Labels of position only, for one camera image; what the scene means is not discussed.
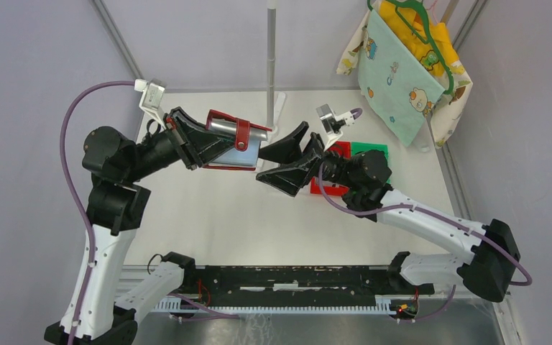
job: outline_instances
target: white table surface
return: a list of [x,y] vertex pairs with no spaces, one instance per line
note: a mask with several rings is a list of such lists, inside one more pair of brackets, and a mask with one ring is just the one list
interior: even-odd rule
[[[322,104],[329,104],[338,114],[362,107],[363,116],[354,126],[344,128],[342,140],[387,144],[392,185],[453,214],[434,149],[424,153],[402,146],[359,91],[286,94],[278,124],[280,136],[303,120],[317,132],[320,123],[315,109]],[[209,109],[265,122],[265,92],[164,96],[164,111],[176,106],[202,123]],[[145,116],[138,140],[144,136],[147,120]],[[401,251],[444,252],[404,230],[342,213],[322,196],[302,191],[291,198],[254,177],[253,172],[189,171],[177,162],[142,180],[139,184],[152,194],[125,264],[145,265],[154,253],[171,251],[193,257],[199,265],[387,265]]]

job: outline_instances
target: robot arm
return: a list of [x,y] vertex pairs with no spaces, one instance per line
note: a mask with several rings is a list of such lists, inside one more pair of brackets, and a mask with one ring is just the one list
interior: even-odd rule
[[392,172],[380,151],[362,152],[348,160],[324,152],[321,138],[314,133],[302,151],[299,142],[307,129],[307,124],[302,123],[289,136],[259,151],[259,157],[281,166],[257,174],[257,180],[290,196],[295,196],[314,176],[319,177],[319,185],[322,179],[345,185],[349,191],[342,199],[347,208],[335,204],[324,193],[336,208],[407,230],[450,253],[399,253],[389,267],[391,285],[401,285],[402,280],[415,286],[462,283],[481,298],[503,300],[516,267],[487,241],[519,262],[520,253],[507,224],[494,219],[487,225],[453,217],[407,197],[386,183]]
[[[150,196],[147,189],[134,183],[178,160],[190,170],[216,162],[217,168],[248,170],[248,161],[256,162],[257,158],[276,162],[279,167],[257,174],[256,179],[290,196],[295,196],[315,176],[346,185],[350,191],[343,200],[349,213],[411,231],[451,253],[428,256],[399,253],[388,269],[391,285],[462,281],[479,297],[493,301],[504,298],[515,267],[461,229],[472,229],[489,237],[519,260],[506,224],[494,220],[486,226],[457,219],[411,200],[385,182],[391,172],[381,152],[363,152],[348,160],[326,152],[316,133],[310,134],[310,141],[302,150],[299,144],[308,131],[305,122],[280,141],[259,149],[259,142],[269,129],[226,114],[212,111],[204,125],[176,108],[160,119],[157,114],[161,114],[159,98],[163,90],[152,85],[138,88],[143,91],[140,106],[163,125],[163,131],[149,135],[140,144],[106,126],[86,138],[83,166],[91,171],[93,181],[87,214],[96,232],[96,248],[89,248],[86,240],[86,255],[70,305],[60,322],[47,327],[45,340],[66,344],[73,336],[74,344],[131,344],[138,324],[157,302],[185,285],[185,272],[193,270],[195,262],[171,253],[162,258],[153,275],[113,304],[124,258]],[[328,106],[321,108],[323,113],[330,110]],[[339,133],[339,127],[354,120],[350,116],[324,115],[323,124],[329,121],[335,134]],[[96,250],[91,267],[86,264],[89,250]],[[90,268],[93,271],[84,287],[83,277]],[[85,299],[79,319],[74,320],[75,304],[81,293]]]

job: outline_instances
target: red strap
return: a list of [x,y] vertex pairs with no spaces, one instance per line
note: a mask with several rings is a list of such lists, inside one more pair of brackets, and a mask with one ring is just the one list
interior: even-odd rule
[[252,124],[247,120],[238,119],[231,115],[221,113],[217,110],[210,110],[208,112],[208,118],[206,119],[206,128],[213,121],[213,119],[224,119],[231,122],[236,122],[236,138],[234,142],[234,148],[238,151],[246,151],[249,148],[249,138],[251,137],[251,128],[263,129],[271,132],[272,130],[263,126]]
[[236,119],[236,141],[234,147],[238,151],[246,151],[249,148],[251,137],[251,123],[247,120]]

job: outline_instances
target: cartoon print fabric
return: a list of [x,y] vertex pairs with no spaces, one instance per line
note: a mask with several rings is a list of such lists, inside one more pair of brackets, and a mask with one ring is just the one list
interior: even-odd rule
[[[394,6],[386,1],[377,0],[374,5],[374,9],[377,11],[380,17],[384,19],[390,31],[393,32],[397,38],[404,44],[404,46],[415,56],[415,59],[427,70],[445,89],[449,86],[449,80],[445,74],[442,64],[438,61],[438,58],[430,45],[424,45],[416,36],[414,36],[407,27],[407,25],[399,18],[394,11]],[[411,9],[399,9],[401,14],[408,19],[409,23],[412,23],[414,28],[423,35],[424,28],[422,23],[416,22],[415,12]],[[353,69],[359,64],[359,57],[357,54],[366,46],[366,28],[369,21],[369,14],[367,11],[357,31],[354,33],[351,42],[344,51],[337,67],[337,74],[349,75]],[[445,141],[454,133],[456,125],[460,120],[466,100],[469,97],[470,91],[473,87],[473,83],[469,74],[465,71],[464,66],[459,61],[459,57],[456,51],[451,45],[447,28],[444,24],[431,25],[431,36],[433,36],[439,50],[443,54],[446,64],[449,66],[450,71],[454,77],[454,92],[452,95],[443,94],[441,98],[435,103],[432,111],[423,111],[424,115],[428,115],[432,112],[431,117],[431,129],[435,139],[435,146],[442,147]],[[396,81],[398,73],[396,71],[399,67],[394,66],[393,61],[390,61],[391,74],[395,78],[389,78],[389,83]]]
[[366,54],[359,58],[359,85],[386,126],[409,146],[443,93],[377,13],[365,30]]

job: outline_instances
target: purple cable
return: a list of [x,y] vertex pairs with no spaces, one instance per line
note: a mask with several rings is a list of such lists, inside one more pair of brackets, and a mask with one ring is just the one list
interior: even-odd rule
[[[88,251],[89,264],[94,263],[94,256],[96,251],[96,237],[94,236],[94,229],[92,228],[90,219],[86,214],[86,210],[84,209],[83,204],[79,199],[79,195],[77,194],[77,190],[75,189],[75,185],[73,184],[73,179],[70,177],[70,171],[68,169],[68,163],[66,161],[66,149],[65,149],[66,130],[68,127],[70,116],[73,114],[73,110],[75,110],[75,107],[79,104],[79,102],[88,94],[96,90],[99,90],[101,88],[107,88],[109,86],[134,86],[134,81],[110,81],[108,83],[101,83],[98,85],[94,85],[91,88],[88,88],[84,92],[80,93],[79,96],[77,96],[77,98],[75,98],[72,104],[68,107],[65,118],[63,120],[63,126],[60,128],[60,163],[63,166],[63,172],[65,173],[65,179],[67,182],[68,189],[70,190],[70,194],[73,196],[73,200],[75,201],[75,205],[77,205],[77,209],[79,210],[79,214],[83,219],[83,223],[86,225],[86,231],[88,232],[88,244],[90,247],[89,248],[90,250]],[[71,322],[71,328],[70,328],[70,333],[67,340],[67,345],[73,344],[73,339],[75,338],[75,333],[77,331],[77,326],[74,326],[74,324],[76,321],[79,320],[79,313],[81,312],[83,299],[88,289],[88,283],[90,282],[91,273],[92,273],[92,266],[88,265],[86,269],[86,273],[83,276],[81,288],[79,289],[79,296],[77,297],[75,310],[73,311],[73,319]]]
[[[321,190],[321,194],[323,195],[325,200],[327,200],[327,202],[329,202],[333,207],[339,209],[340,211],[343,211],[343,212],[349,213],[349,214],[353,214],[355,216],[369,216],[369,215],[372,215],[372,214],[378,214],[378,213],[382,213],[382,212],[385,212],[385,211],[396,210],[398,208],[412,208],[413,207],[412,205],[401,203],[399,205],[386,206],[386,207],[383,207],[383,208],[376,208],[374,210],[369,210],[369,211],[349,210],[349,209],[347,209],[343,206],[340,206],[338,203],[333,201],[333,199],[331,199],[329,197],[329,195],[327,195],[327,192],[325,191],[325,188],[323,187],[323,167],[324,167],[324,163],[318,169],[318,188]],[[479,234],[479,233],[471,230],[468,226],[463,226],[462,224],[456,223],[455,221],[452,221],[451,219],[449,219],[447,217],[444,217],[439,213],[435,213],[435,212],[432,212],[431,210],[427,210],[425,208],[420,208],[420,207],[416,207],[415,209],[416,209],[416,211],[422,212],[422,213],[427,214],[427,215],[429,215],[429,216],[431,216],[435,219],[438,219],[442,222],[445,222],[445,223],[447,223],[451,226],[454,226],[458,229],[461,229],[462,231],[465,231],[466,233],[471,234],[471,235],[475,236],[476,238],[481,239],[482,241],[485,241],[490,246],[492,246],[494,249],[496,249],[500,254],[502,254],[502,256],[507,258],[507,260],[509,260],[524,275],[524,277],[526,279],[525,282],[511,282],[510,283],[511,285],[529,286],[529,285],[532,284],[532,277],[530,276],[530,273],[513,256],[511,256],[511,254],[507,253],[507,251],[505,251],[501,246],[496,244],[491,239],[487,238],[486,236],[484,236],[482,234]]]
[[200,303],[194,302],[191,299],[181,295],[180,293],[169,293],[168,295],[176,297],[176,298],[180,298],[181,300],[184,300],[185,302],[193,305],[197,309],[200,309],[201,311],[205,311],[205,312],[213,315],[213,316],[208,317],[208,318],[195,318],[195,319],[194,318],[184,318],[184,319],[181,319],[182,322],[208,321],[208,320],[216,320],[218,318],[233,318],[233,319],[237,320],[237,319],[240,318],[238,315],[219,313],[218,311],[210,310],[207,307],[205,307],[204,305],[201,305]]
[[350,113],[352,113],[352,118],[353,119],[358,119],[359,117],[361,117],[361,115],[363,114],[363,109],[361,108],[354,108],[350,111]]

